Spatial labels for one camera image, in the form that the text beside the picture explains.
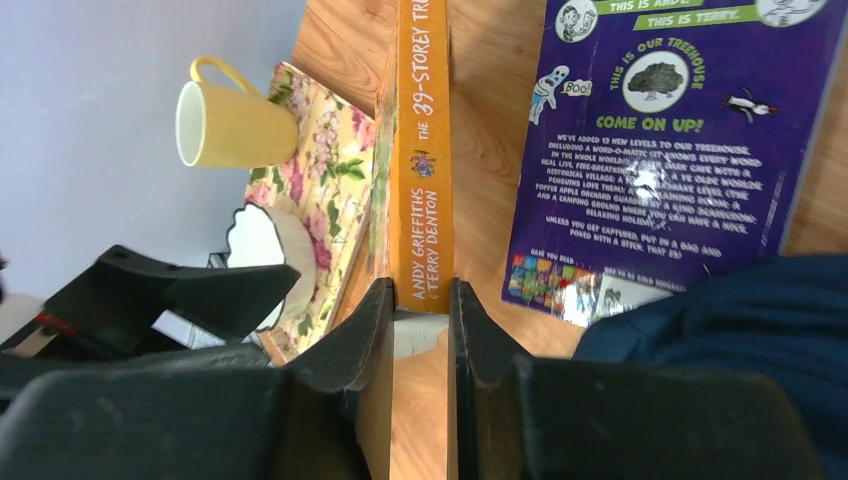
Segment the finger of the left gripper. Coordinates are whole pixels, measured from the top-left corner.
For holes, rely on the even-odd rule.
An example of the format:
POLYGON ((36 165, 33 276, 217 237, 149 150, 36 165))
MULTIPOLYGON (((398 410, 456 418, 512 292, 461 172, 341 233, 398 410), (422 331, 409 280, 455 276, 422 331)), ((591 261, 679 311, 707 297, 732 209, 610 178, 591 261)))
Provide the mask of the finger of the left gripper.
POLYGON ((285 264, 186 267, 114 245, 26 314, 23 325, 2 339, 1 350, 82 361, 181 350, 183 344, 153 327, 164 312, 237 343, 283 302, 299 277, 285 264))

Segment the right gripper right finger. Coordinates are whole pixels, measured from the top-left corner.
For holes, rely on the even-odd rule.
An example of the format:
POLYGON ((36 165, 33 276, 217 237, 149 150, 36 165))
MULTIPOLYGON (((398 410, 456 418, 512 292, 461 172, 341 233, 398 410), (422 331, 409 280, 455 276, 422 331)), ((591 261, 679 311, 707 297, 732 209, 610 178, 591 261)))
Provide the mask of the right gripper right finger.
POLYGON ((452 479, 823 479, 797 409, 759 375, 530 354, 455 279, 452 479))

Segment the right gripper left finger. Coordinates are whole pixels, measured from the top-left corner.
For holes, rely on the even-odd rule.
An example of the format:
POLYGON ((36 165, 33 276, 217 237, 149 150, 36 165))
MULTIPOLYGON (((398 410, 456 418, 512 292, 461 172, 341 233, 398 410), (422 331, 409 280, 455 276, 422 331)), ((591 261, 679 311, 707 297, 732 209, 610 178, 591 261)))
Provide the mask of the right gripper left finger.
POLYGON ((109 366, 7 356, 5 479, 385 479, 394 285, 286 365, 251 346, 109 366))

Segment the orange treehouse book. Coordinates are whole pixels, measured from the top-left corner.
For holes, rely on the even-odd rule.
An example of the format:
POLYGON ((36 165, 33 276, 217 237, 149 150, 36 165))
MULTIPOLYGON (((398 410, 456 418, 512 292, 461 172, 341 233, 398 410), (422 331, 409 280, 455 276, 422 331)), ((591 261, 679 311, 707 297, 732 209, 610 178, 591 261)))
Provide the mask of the orange treehouse book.
POLYGON ((443 1, 400 1, 376 94, 364 277, 392 279, 395 355, 433 355, 454 274, 450 42, 443 1))

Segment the navy blue backpack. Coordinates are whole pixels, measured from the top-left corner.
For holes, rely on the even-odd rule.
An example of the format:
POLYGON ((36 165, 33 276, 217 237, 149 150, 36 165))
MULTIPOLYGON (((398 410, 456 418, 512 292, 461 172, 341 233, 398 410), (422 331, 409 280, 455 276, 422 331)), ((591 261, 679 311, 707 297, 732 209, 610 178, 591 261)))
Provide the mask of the navy blue backpack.
POLYGON ((721 368, 774 380, 825 469, 847 476, 847 257, 761 259, 599 320, 575 360, 721 368))

